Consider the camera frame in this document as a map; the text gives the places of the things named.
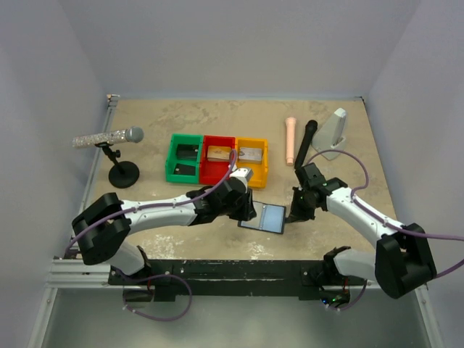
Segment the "black leather card holder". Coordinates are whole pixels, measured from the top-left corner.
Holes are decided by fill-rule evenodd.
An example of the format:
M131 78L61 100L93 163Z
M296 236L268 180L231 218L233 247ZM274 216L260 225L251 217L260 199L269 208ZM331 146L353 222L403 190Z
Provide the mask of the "black leather card holder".
M249 221L239 221L238 227L274 234L283 234L286 218L286 207L253 201L257 216Z

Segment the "yellow plastic bin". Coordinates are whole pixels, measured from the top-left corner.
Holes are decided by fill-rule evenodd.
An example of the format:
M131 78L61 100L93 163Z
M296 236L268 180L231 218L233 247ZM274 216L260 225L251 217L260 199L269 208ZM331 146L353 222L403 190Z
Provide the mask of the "yellow plastic bin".
M254 189L265 188L268 180L268 141L263 138L237 137L235 148L239 154L236 166L252 169L249 186Z

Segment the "grey credit card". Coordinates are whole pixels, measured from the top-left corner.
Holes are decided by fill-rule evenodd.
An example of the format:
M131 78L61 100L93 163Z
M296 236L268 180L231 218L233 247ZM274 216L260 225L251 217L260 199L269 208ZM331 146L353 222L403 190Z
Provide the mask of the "grey credit card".
M173 171L175 175L188 175L188 176L195 176L196 175L196 167L194 165L186 165L182 163L178 163L175 166Z

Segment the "green plastic bin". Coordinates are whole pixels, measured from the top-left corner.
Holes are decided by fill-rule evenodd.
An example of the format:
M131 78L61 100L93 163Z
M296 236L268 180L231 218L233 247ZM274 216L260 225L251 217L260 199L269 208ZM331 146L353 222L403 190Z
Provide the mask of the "green plastic bin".
M165 179L170 183L198 184L203 136L174 133L165 161Z

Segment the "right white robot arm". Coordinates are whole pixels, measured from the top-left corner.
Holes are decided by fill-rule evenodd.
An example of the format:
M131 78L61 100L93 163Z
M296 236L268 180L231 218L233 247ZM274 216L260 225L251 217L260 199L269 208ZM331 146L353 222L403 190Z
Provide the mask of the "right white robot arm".
M316 209L348 223L375 249L370 254L341 246L323 257L322 277L339 284L347 277L376 282L389 297L398 299L435 279L436 266L425 231L380 214L339 178L326 179L313 163L295 170L299 185L293 189L287 223L315 219Z

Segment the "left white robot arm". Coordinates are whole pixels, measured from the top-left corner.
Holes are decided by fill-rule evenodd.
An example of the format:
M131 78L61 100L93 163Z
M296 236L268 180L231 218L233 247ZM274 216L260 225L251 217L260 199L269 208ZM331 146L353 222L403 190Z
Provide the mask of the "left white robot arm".
M168 226L208 224L226 216L249 221L257 216L252 190L231 177L218 186L172 199L135 202L119 199L115 192L99 197L72 221L72 229L85 265L108 263L135 284L149 279L150 266L143 250L125 239L141 231Z

